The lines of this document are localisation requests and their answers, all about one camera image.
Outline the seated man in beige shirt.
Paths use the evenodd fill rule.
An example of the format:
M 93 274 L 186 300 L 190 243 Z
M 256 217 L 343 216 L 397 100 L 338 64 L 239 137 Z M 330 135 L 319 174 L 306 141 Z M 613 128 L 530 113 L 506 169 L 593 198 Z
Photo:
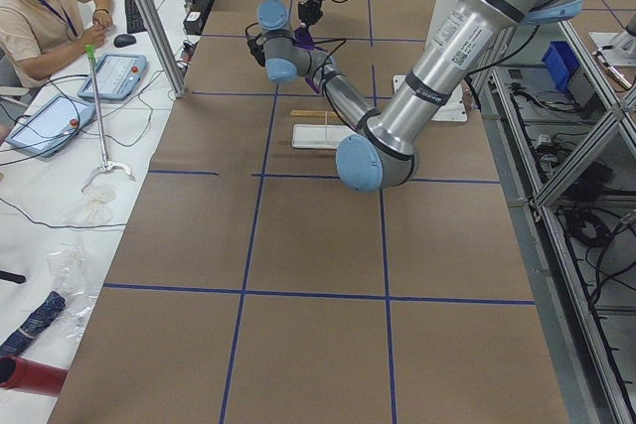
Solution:
M 105 42 L 112 0 L 1 0 L 1 49 L 21 85 L 35 88 Z

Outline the black computer mouse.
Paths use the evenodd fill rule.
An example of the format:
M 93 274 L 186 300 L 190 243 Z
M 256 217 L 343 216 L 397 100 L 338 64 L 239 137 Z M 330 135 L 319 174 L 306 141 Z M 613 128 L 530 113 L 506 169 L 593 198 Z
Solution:
M 113 45 L 116 48 L 124 48 L 132 46 L 137 42 L 136 38 L 131 34 L 119 34 L 114 37 Z

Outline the blue plastic bin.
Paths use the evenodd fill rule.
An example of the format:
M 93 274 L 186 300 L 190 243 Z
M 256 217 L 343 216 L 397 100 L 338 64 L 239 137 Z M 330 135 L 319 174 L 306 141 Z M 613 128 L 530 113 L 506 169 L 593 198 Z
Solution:
M 550 41 L 543 54 L 542 63 L 546 66 L 556 90 L 567 92 L 572 76 L 580 67 L 580 62 L 569 43 Z

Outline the clear plastic bag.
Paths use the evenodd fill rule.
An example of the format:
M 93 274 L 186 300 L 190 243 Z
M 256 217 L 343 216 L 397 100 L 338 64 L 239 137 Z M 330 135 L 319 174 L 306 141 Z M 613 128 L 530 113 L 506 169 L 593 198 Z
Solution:
M 52 290 L 64 299 L 56 317 L 64 335 L 77 344 L 83 338 L 98 297 L 98 286 L 86 268 L 83 250 L 76 244 L 58 245 L 46 256 Z

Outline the aluminium frame post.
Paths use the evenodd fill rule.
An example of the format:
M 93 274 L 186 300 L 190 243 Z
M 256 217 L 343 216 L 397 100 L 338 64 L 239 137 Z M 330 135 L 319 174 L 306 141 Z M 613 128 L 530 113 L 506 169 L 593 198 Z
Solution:
M 184 96 L 184 77 L 178 68 L 168 37 L 153 0 L 134 0 L 139 8 L 155 53 L 176 98 Z

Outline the red cylinder bottle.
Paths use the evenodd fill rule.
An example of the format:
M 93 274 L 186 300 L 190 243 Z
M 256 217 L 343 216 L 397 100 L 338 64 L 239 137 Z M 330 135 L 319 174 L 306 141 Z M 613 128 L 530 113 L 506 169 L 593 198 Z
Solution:
M 2 389 L 57 397 L 67 375 L 66 369 L 20 356 L 9 355 L 1 358 Z

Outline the white towel rack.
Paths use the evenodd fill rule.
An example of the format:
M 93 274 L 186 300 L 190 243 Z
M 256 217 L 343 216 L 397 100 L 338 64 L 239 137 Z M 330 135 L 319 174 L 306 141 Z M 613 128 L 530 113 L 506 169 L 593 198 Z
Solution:
M 331 123 L 339 118 L 333 111 L 292 109 L 290 115 L 295 121 L 291 139 L 294 149 L 336 150 L 354 134 L 348 125 Z

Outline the black tripod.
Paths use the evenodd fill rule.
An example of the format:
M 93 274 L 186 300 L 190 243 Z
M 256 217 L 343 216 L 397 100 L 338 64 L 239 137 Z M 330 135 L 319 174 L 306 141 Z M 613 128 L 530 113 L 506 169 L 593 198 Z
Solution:
M 15 274 L 4 270 L 0 271 L 0 279 L 14 284 L 24 284 L 26 282 L 26 277 L 24 275 Z

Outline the folded dark blue umbrella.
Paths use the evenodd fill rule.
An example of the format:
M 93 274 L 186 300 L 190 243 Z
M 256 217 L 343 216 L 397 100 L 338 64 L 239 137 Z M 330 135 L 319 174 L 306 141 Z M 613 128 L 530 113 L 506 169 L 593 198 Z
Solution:
M 1 344 L 1 356 L 21 355 L 65 308 L 66 299 L 51 291 L 45 301 Z

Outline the purple towel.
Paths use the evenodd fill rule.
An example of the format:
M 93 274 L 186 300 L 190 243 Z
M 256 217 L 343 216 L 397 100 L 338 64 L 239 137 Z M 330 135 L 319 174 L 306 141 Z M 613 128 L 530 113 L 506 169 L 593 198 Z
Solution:
M 297 47 L 311 53 L 318 52 L 324 55 L 327 54 L 327 51 L 324 48 L 319 47 L 315 44 L 314 39 L 309 31 L 309 27 L 305 23 L 301 22 L 299 26 L 293 31 L 293 33 Z M 315 93 L 319 94 L 320 89 L 313 79 L 313 69 L 313 65 L 310 64 L 307 69 L 307 74 L 304 78 L 305 82 L 310 86 L 310 88 L 313 89 Z

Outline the teach pendant tablet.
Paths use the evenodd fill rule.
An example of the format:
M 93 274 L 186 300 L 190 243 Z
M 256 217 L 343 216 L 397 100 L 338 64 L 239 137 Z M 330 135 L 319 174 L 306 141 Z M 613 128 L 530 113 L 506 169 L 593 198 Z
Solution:
M 143 55 L 104 54 L 95 65 L 96 84 L 102 100 L 127 98 L 142 80 L 148 67 Z
M 20 120 L 6 142 L 21 153 L 51 157 L 65 148 L 94 114 L 93 103 L 58 94 L 29 118 Z

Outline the far teach pendant tablet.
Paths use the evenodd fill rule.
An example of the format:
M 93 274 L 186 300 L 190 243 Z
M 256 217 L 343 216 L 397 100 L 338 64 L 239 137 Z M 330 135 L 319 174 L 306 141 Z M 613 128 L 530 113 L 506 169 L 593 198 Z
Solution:
M 96 84 L 102 100 L 127 98 L 142 80 L 148 67 L 143 55 L 104 54 L 95 65 Z

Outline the near teach pendant tablet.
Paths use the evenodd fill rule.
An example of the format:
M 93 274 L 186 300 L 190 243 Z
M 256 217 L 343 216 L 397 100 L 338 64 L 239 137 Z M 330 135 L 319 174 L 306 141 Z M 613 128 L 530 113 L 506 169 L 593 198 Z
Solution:
M 65 148 L 94 114 L 93 103 L 58 94 L 29 118 L 20 120 L 6 142 L 21 153 L 51 157 Z

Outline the black keyboard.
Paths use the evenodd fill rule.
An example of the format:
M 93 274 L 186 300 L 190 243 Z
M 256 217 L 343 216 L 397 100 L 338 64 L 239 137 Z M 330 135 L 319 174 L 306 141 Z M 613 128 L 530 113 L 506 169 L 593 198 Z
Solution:
M 130 35 L 146 30 L 141 12 L 135 0 L 124 0 L 126 32 Z

